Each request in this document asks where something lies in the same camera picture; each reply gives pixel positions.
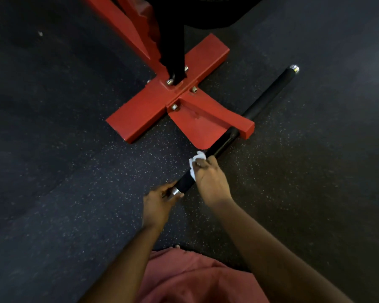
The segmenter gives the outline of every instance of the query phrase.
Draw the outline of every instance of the black bar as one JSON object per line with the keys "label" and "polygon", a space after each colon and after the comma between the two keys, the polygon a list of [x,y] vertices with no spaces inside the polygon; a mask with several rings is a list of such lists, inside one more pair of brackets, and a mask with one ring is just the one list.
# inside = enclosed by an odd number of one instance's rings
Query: black bar
{"label": "black bar", "polygon": [[[289,84],[289,82],[296,76],[299,72],[298,66],[292,65],[285,69],[280,76],[267,88],[266,91],[258,97],[257,100],[243,113],[243,117],[254,120],[260,112]],[[213,145],[210,147],[205,155],[207,157],[214,155],[218,158],[232,143],[239,137],[240,133],[238,129],[231,127],[229,128]],[[188,170],[182,178],[180,178],[175,184],[175,188],[186,193],[191,186],[195,183],[194,179],[191,177],[190,171]]]}

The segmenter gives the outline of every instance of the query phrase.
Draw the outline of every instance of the red garment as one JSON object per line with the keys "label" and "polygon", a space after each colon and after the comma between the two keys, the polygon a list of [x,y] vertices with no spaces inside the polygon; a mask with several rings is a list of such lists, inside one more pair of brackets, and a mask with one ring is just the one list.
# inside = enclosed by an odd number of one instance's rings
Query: red garment
{"label": "red garment", "polygon": [[152,252],[136,302],[269,303],[251,273],[176,248]]}

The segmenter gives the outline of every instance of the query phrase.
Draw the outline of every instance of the gym equipment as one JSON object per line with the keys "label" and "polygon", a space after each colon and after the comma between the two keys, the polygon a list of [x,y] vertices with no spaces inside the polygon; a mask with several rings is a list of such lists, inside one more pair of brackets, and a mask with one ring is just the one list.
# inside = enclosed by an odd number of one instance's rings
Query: gym equipment
{"label": "gym equipment", "polygon": [[210,34],[184,55],[184,24],[228,26],[260,0],[86,1],[157,74],[107,119],[125,141],[132,143],[166,112],[199,149],[210,148],[230,127],[250,137],[253,121],[198,87],[226,60],[229,49]]}
{"label": "gym equipment", "polygon": [[[253,120],[271,102],[277,94],[299,73],[297,65],[291,65],[258,97],[257,100],[243,113],[243,117]],[[239,131],[235,127],[229,128],[205,153],[206,157],[214,155],[218,158],[239,137]],[[195,183],[188,170],[182,178],[170,190],[170,195],[186,193]]]}

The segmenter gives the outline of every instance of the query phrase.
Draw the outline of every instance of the red metal base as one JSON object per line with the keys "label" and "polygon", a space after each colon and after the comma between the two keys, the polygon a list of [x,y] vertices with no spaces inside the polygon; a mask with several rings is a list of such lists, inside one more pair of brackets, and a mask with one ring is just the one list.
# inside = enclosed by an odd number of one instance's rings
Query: red metal base
{"label": "red metal base", "polygon": [[129,9],[125,10],[127,15],[130,13],[128,18],[110,0],[87,1],[157,73],[142,91],[107,119],[124,140],[132,143],[166,112],[193,145],[202,150],[211,147],[231,126],[236,127],[243,138],[253,133],[254,122],[227,110],[199,88],[196,93],[190,92],[229,54],[228,47],[217,37],[210,34],[189,51],[185,56],[185,64],[189,67],[187,78],[176,86],[168,86],[167,70],[159,63],[156,44],[146,33],[151,21],[149,4],[118,0],[124,4],[124,9]]}

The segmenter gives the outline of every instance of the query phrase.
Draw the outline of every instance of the person's right hand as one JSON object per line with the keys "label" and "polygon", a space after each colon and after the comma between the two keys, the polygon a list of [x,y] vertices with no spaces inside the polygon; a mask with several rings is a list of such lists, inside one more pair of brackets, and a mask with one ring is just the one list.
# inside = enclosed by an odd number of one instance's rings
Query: person's right hand
{"label": "person's right hand", "polygon": [[198,191],[207,206],[224,201],[233,201],[227,179],[214,156],[197,158],[192,164]]}

